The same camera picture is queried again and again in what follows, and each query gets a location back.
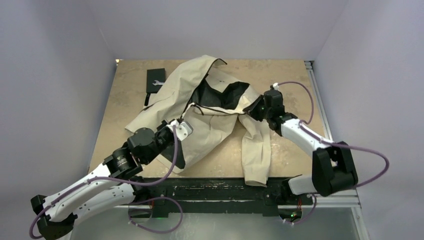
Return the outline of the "beige jacket with black lining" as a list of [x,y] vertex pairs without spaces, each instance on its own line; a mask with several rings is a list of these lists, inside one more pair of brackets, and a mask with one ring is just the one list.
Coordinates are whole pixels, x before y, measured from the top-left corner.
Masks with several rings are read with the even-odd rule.
[[174,173],[180,174],[221,144],[240,122],[246,132],[241,139],[241,165],[248,186],[265,187],[271,166],[270,129],[247,109],[261,95],[247,82],[219,70],[221,58],[203,55],[181,63],[156,95],[126,129],[155,130],[162,121],[182,118],[193,129],[179,143]]

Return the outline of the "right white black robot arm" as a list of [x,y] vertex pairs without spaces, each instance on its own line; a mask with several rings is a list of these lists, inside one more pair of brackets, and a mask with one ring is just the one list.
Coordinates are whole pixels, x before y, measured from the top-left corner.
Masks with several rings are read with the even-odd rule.
[[327,197],[357,185],[358,175],[350,147],[345,142],[333,142],[312,131],[293,113],[287,112],[283,95],[266,91],[243,111],[257,121],[266,121],[279,136],[290,140],[312,159],[310,175],[299,175],[283,183],[280,196],[288,204],[302,194]]

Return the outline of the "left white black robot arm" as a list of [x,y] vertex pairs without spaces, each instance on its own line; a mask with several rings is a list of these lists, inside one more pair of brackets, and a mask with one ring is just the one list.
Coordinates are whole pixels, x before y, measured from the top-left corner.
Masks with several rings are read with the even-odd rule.
[[[104,210],[149,199],[148,189],[166,181],[177,163],[177,154],[193,128],[181,118],[163,121],[156,130],[142,127],[107,156],[93,171],[52,195],[36,195],[30,202],[35,219],[29,227],[33,240],[59,240],[85,219]],[[166,149],[173,148],[168,172],[154,181],[138,174]]]

